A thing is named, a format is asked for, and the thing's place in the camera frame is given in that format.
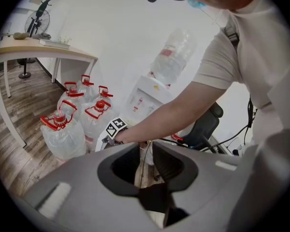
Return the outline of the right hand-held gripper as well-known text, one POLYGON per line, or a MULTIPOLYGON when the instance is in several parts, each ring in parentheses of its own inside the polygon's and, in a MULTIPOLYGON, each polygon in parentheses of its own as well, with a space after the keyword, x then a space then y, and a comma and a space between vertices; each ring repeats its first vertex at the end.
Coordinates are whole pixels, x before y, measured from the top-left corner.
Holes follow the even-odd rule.
POLYGON ((127 128, 127 123, 119 117, 109 121, 106 128, 102 131, 97 139, 95 152, 99 152, 105 148, 121 144, 115 140, 115 137, 120 131, 126 130, 127 128))

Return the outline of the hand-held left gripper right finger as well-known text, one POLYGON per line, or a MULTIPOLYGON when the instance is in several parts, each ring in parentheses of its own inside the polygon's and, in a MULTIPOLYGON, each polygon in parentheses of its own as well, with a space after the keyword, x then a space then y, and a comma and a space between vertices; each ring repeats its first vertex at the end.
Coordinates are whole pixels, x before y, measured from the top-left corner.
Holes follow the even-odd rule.
POLYGON ((153 162, 169 192, 186 190, 196 179, 199 169, 196 163, 184 155, 190 150, 180 146, 154 142, 153 162))

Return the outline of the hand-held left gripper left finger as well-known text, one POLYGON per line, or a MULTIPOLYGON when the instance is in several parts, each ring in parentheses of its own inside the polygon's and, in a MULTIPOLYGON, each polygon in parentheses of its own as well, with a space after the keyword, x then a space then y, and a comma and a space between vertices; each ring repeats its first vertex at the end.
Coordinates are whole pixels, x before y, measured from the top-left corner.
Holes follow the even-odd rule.
POLYGON ((139 188, 134 185, 134 181, 139 165, 140 145, 131 144, 99 164, 98 178, 115 195, 137 197, 139 188))

